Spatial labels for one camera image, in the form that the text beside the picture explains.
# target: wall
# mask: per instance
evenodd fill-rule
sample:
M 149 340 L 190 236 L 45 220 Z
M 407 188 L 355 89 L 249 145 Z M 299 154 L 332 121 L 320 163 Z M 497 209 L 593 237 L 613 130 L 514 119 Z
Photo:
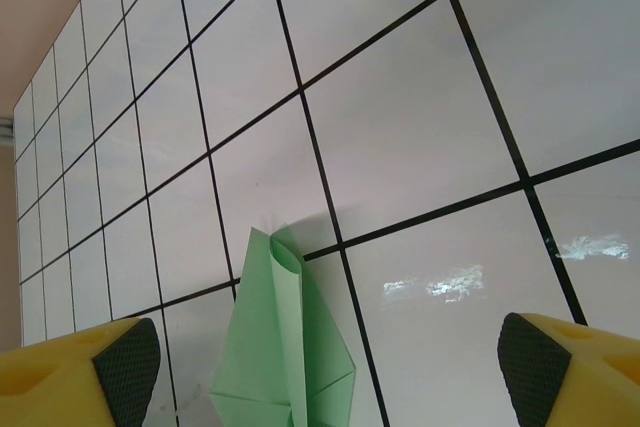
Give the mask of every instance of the wall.
M 20 347 L 15 198 L 13 149 L 0 147 L 0 352 Z

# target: white tile wall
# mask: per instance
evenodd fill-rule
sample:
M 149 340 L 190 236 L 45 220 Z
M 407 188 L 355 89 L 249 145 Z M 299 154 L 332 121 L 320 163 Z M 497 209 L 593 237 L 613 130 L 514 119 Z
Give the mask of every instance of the white tile wall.
M 25 345 L 146 312 L 144 425 L 221 425 L 230 284 L 288 223 L 350 425 L 515 425 L 508 312 L 640 337 L 637 2 L 82 0 L 15 108 Z

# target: green paper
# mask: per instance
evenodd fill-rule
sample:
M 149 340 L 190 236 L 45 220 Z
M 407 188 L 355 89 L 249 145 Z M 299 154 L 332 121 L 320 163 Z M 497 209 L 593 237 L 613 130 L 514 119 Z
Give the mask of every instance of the green paper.
M 355 366 L 291 238 L 251 231 L 211 389 L 225 427 L 349 425 Z

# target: green origami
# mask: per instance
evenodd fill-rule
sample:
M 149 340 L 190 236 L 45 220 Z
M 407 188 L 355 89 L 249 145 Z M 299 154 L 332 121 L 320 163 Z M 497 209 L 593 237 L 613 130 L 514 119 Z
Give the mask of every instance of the green origami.
M 211 389 L 225 427 L 346 427 L 355 366 L 293 244 L 253 229 Z

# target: black rubber pad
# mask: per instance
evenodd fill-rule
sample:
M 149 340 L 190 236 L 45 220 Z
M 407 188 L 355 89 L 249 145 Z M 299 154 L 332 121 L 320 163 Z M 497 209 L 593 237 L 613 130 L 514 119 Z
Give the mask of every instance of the black rubber pad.
M 507 315 L 498 360 L 521 427 L 544 427 L 562 388 L 571 353 L 518 314 Z
M 153 321 L 141 319 L 92 361 L 116 427 L 140 427 L 160 367 Z

